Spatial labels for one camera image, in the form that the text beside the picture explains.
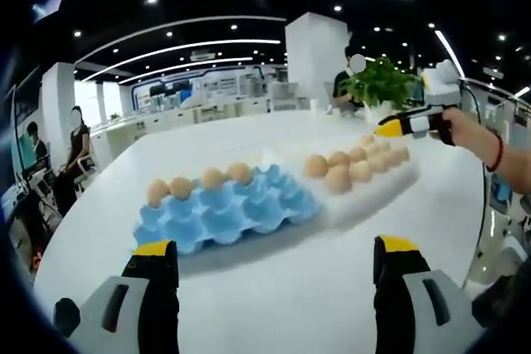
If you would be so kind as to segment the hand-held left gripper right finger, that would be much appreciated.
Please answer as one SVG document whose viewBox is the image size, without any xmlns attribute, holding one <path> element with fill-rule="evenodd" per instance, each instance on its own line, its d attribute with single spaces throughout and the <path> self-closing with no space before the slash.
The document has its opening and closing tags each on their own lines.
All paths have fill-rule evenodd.
<svg viewBox="0 0 531 354">
<path fill-rule="evenodd" d="M 375 238 L 373 284 L 377 353 L 465 353 L 485 331 L 468 294 L 408 239 Z"/>
</svg>

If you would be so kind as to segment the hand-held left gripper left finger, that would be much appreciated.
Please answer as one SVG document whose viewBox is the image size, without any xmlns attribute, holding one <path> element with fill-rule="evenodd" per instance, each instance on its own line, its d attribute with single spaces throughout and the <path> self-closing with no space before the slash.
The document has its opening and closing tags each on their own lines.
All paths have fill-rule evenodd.
<svg viewBox="0 0 531 354">
<path fill-rule="evenodd" d="M 57 301 L 56 329 L 79 353 L 178 353 L 178 286 L 176 242 L 141 245 L 81 306 Z"/>
</svg>

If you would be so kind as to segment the person's right hand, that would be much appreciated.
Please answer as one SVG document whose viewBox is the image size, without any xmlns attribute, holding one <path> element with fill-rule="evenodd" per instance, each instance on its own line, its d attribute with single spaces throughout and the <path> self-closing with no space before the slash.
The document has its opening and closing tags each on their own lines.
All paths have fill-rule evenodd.
<svg viewBox="0 0 531 354">
<path fill-rule="evenodd" d="M 432 130 L 429 132 L 431 138 L 439 140 L 446 145 L 464 147 L 465 146 L 465 125 L 464 115 L 457 108 L 445 109 L 441 117 L 445 126 L 442 130 Z"/>
</svg>

